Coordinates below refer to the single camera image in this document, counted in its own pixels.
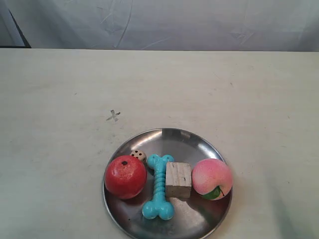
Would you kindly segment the wooden block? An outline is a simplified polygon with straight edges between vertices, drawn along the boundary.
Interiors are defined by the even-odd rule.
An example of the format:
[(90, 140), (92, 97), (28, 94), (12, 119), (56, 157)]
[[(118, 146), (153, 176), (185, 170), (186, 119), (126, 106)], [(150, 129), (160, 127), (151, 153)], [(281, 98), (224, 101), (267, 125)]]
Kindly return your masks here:
[(165, 195), (173, 198), (189, 198), (192, 189), (192, 168), (189, 163), (168, 162), (165, 175)]

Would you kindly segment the pink toy peach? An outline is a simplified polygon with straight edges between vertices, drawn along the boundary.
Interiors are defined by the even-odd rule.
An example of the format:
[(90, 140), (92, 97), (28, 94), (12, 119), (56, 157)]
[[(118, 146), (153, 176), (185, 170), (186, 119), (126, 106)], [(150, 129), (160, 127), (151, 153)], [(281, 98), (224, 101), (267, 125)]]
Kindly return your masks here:
[(192, 187), (204, 199), (222, 199), (228, 195), (232, 186), (231, 169), (219, 159), (201, 160), (192, 170)]

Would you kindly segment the blue toy bone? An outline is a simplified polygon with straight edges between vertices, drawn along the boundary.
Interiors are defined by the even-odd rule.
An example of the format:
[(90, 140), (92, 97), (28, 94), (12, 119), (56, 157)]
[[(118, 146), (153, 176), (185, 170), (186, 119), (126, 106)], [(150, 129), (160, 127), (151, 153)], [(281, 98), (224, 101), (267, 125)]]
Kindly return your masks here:
[(148, 220), (159, 217), (162, 220), (170, 220), (174, 216), (174, 207), (165, 199), (166, 165), (174, 162), (171, 155), (158, 156), (152, 154), (147, 159), (147, 166), (154, 170), (153, 198), (144, 203), (142, 215)]

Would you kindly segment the wooden die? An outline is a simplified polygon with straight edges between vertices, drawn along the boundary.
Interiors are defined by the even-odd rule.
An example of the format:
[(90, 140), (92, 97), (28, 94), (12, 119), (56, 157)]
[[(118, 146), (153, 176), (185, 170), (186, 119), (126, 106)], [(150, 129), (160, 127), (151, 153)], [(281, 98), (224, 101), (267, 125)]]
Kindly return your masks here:
[(137, 158), (139, 161), (145, 163), (147, 161), (147, 155), (141, 150), (133, 150), (130, 153), (131, 156)]

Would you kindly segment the red toy apple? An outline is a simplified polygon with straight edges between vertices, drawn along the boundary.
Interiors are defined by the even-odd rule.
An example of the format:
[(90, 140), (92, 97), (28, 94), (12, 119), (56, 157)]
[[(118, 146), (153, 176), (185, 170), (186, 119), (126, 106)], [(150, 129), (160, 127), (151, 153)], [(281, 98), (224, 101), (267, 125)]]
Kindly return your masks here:
[(138, 195), (147, 181), (147, 171), (141, 161), (131, 155), (112, 160), (105, 170), (105, 187), (119, 199), (131, 199)]

